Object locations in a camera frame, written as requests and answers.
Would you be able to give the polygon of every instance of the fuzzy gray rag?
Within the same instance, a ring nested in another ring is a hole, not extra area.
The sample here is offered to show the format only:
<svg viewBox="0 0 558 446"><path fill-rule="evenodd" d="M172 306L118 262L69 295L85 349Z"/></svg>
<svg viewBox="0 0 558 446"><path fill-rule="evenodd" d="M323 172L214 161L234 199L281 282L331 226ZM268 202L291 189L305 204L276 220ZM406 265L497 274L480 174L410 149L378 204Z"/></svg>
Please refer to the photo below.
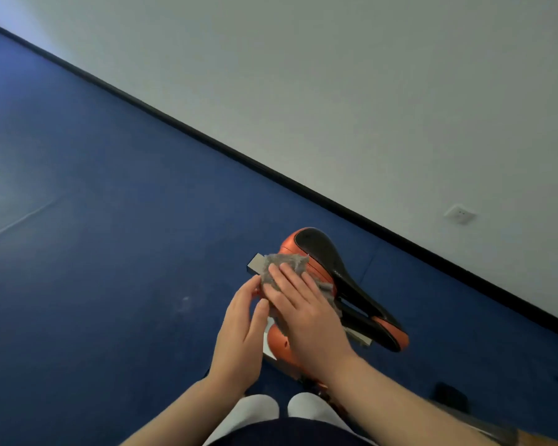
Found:
<svg viewBox="0 0 558 446"><path fill-rule="evenodd" d="M282 253L273 253L270 255L265 255L265 263L263 265L262 273L260 274L260 284L263 285L265 283L269 283L272 285L273 288L279 291L279 287L269 273L269 265L272 263L279 266L282 263L287 263L291 267L291 269L293 269L298 275L301 276L302 272L306 270L306 265L308 264L309 258L310 257L308 256L303 257L297 254L288 255ZM331 307L333 307L333 309L337 312L337 315L341 317L341 310L339 310L335 305L335 298L333 297L333 285L326 282L320 282L317 279L315 279L315 281L322 295L325 297L325 299L327 299ZM273 304L271 304L269 315L273 319L275 319L275 323L277 324L277 327L279 327L279 330L281 330L282 334L286 335L283 319L281 318L278 310L273 306Z"/></svg>

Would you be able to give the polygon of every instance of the blue floor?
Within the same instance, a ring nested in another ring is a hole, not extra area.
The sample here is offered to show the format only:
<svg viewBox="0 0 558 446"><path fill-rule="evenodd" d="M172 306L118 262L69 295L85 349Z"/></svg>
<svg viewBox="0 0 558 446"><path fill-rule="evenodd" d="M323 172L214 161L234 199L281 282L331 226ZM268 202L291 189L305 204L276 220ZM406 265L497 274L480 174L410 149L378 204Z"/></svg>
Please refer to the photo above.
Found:
<svg viewBox="0 0 558 446"><path fill-rule="evenodd" d="M558 438L557 335L0 35L0 445L119 443L202 377L248 260L303 226L408 329L361 351L376 368ZM266 367L258 388L298 391Z"/></svg>

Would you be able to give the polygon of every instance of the finger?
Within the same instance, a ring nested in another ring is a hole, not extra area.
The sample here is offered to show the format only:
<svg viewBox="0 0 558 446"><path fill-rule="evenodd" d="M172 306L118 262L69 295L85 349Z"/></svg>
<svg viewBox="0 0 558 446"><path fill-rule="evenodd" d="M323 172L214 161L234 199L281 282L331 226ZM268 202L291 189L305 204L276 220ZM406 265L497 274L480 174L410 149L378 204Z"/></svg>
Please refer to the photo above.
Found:
<svg viewBox="0 0 558 446"><path fill-rule="evenodd" d="M269 301L267 299L261 299L256 304L254 308L254 313L252 314L252 321L250 322L250 330L246 335L246 341L258 341L262 342L262 336L267 327L267 318L269 316Z"/></svg>
<svg viewBox="0 0 558 446"><path fill-rule="evenodd" d="M299 308L305 303L304 298L300 295L296 288L293 287L285 275L283 275L283 272L276 265L269 266L269 273L275 280L277 286L279 286L281 292L289 299L291 305Z"/></svg>
<svg viewBox="0 0 558 446"><path fill-rule="evenodd" d="M260 286L260 275L255 275L244 283L234 295L227 307L227 313L235 311L237 313L249 313L252 294Z"/></svg>
<svg viewBox="0 0 558 446"><path fill-rule="evenodd" d="M262 285L262 290L265 292L267 299L275 305L275 308L281 313L283 319L289 320L293 318L296 309L291 305L289 299L285 297L285 294L281 291L277 291L268 283Z"/></svg>
<svg viewBox="0 0 558 446"><path fill-rule="evenodd" d="M300 293L300 295L308 302L311 303L314 300L314 294L304 283L304 280L298 276L295 270L291 269L291 267L287 263L283 263L279 266L279 269L283 272L285 277L290 281L296 291Z"/></svg>
<svg viewBox="0 0 558 446"><path fill-rule="evenodd" d="M312 294L318 301L320 302L327 301L327 299L325 299L325 297L322 295L322 292L320 291L320 288L318 287L317 283L314 281L314 278L312 278L310 274L308 274L307 272L303 272L302 280L304 281L306 286L310 289L310 292L312 292Z"/></svg>

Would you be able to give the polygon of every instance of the bicycle saddle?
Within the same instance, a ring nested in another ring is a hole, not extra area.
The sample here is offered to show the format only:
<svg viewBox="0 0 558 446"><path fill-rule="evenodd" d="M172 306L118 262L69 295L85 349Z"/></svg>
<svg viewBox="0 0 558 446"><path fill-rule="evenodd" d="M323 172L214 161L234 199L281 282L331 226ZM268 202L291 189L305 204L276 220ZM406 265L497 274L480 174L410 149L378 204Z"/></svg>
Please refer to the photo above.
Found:
<svg viewBox="0 0 558 446"><path fill-rule="evenodd" d="M409 345L401 324L357 285L325 233L316 228L302 228L283 241L279 253L310 256L306 271L320 281L333 284L335 305L342 311L343 326L393 352Z"/></svg>

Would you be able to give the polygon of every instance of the wall outlet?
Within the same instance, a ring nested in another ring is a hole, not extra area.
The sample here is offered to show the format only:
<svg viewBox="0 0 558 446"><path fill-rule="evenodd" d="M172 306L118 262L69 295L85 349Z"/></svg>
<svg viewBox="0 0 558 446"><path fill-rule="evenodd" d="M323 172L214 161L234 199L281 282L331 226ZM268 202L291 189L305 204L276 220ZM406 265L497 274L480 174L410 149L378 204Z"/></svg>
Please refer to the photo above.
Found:
<svg viewBox="0 0 558 446"><path fill-rule="evenodd" d="M460 203L454 204L445 213L447 219L450 219L455 224L461 225L469 223L475 216L475 213L472 213Z"/></svg>

